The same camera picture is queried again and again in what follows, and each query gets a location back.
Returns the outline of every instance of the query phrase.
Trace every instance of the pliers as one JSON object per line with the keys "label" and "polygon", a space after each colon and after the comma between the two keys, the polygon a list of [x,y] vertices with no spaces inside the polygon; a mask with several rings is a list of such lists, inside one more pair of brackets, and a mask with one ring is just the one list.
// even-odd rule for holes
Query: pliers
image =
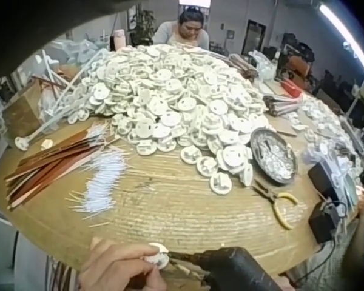
{"label": "pliers", "polygon": [[285,193],[285,192],[281,192],[281,193],[274,193],[271,190],[269,190],[268,188],[266,188],[261,182],[257,181],[255,179],[255,183],[256,185],[258,185],[258,187],[255,186],[251,186],[251,188],[258,193],[261,197],[263,197],[264,199],[267,199],[271,205],[272,205],[272,209],[274,211],[274,215],[277,218],[278,222],[286,229],[286,230],[291,230],[293,228],[293,226],[291,226],[283,217],[283,215],[280,213],[278,206],[276,205],[276,200],[279,198],[283,198],[283,199],[287,199],[290,200],[292,203],[294,203],[295,205],[297,205],[299,203],[299,200],[292,194],[290,193]]}

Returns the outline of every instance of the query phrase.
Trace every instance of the metal bowl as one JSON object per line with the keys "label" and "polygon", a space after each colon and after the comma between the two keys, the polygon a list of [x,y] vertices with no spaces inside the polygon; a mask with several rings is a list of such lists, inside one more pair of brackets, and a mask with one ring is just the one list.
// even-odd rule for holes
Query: metal bowl
{"label": "metal bowl", "polygon": [[[278,178],[278,177],[274,177],[270,174],[270,171],[268,171],[264,165],[261,163],[261,151],[259,148],[259,144],[258,144],[258,140],[259,137],[261,137],[261,135],[265,135],[265,136],[270,136],[272,138],[274,138],[276,141],[278,141],[279,144],[281,144],[283,146],[283,151],[284,153],[288,152],[289,154],[289,159],[292,162],[293,165],[293,169],[292,169],[292,174],[290,178]],[[276,132],[273,132],[272,130],[269,129],[256,129],[251,133],[251,150],[252,150],[252,154],[254,156],[255,161],[257,162],[257,164],[259,165],[259,167],[262,169],[262,171],[264,171],[264,173],[270,177],[273,181],[279,183],[279,184],[290,184],[294,181],[295,178],[295,174],[298,172],[298,162],[297,162],[297,157],[295,156],[295,153],[292,149],[288,150],[287,148],[287,142],[280,136],[278,135]]]}

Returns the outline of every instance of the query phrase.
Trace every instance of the door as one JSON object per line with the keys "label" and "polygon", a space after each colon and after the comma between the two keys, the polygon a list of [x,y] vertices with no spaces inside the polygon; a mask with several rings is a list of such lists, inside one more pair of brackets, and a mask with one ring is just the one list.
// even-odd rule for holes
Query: door
{"label": "door", "polygon": [[248,52],[260,50],[265,38],[266,26],[252,20],[248,20],[247,32],[244,38],[242,55],[247,56]]}

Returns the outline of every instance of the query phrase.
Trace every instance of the woman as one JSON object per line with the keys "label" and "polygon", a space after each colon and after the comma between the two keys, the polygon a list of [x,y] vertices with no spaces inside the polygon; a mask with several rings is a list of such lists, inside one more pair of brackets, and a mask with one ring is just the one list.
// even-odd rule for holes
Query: woman
{"label": "woman", "polygon": [[204,14],[196,8],[188,8],[178,21],[162,23],[152,40],[154,44],[187,44],[209,49],[209,35],[203,30]]}

